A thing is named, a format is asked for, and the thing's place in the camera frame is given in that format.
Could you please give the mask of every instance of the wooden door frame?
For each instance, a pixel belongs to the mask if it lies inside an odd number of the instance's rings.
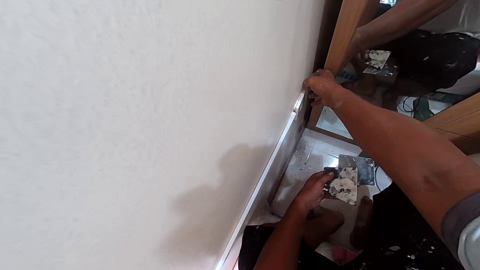
[[[368,1],[369,0],[343,0],[342,2],[342,7],[338,14],[335,31],[333,33],[332,42],[330,43],[324,66],[324,69],[330,70],[335,76],[338,74],[338,71],[342,66],[347,54],[348,46],[352,41],[353,34],[357,29]],[[317,127],[318,119],[320,118],[323,108],[323,105],[312,108],[307,128],[355,144],[350,138]]]

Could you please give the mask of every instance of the black pants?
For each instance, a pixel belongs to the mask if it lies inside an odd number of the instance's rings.
[[[239,270],[253,269],[273,229],[247,226],[242,238]],[[339,266],[308,247],[302,239],[297,269],[462,270],[463,267],[407,196],[392,183],[373,196],[370,241],[358,257]]]

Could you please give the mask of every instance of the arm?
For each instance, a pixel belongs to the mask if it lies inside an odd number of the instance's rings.
[[[458,0],[403,0],[385,14],[357,28],[350,48],[354,54],[387,43],[417,29]]]
[[[309,210],[323,198],[324,184],[333,173],[314,173],[288,207],[282,221],[265,243],[254,270],[295,270],[298,264],[303,224]]]
[[[445,213],[480,191],[480,167],[421,122],[374,106],[318,70],[304,81],[331,107],[359,147],[379,163],[441,236]]]

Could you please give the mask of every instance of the white wall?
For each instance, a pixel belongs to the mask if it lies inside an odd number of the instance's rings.
[[[322,0],[3,0],[0,269],[212,269]]]

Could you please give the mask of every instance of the person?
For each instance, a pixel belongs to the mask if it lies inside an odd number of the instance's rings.
[[[344,89],[328,70],[317,70],[303,86],[317,98],[312,106],[332,108],[393,183],[373,197],[366,247],[348,264],[314,251],[343,223],[318,207],[332,178],[318,172],[280,222],[247,226],[239,269],[480,269],[480,167],[421,122]],[[319,215],[307,220],[312,209]]]
[[[382,107],[396,111],[400,95],[421,96],[453,87],[477,66],[479,11],[478,0],[397,0],[393,7],[370,0],[344,63],[352,60],[360,80],[344,86],[366,96],[375,93],[375,77],[362,74],[366,66],[358,59],[368,57],[368,49],[379,49],[391,51],[399,66]]]

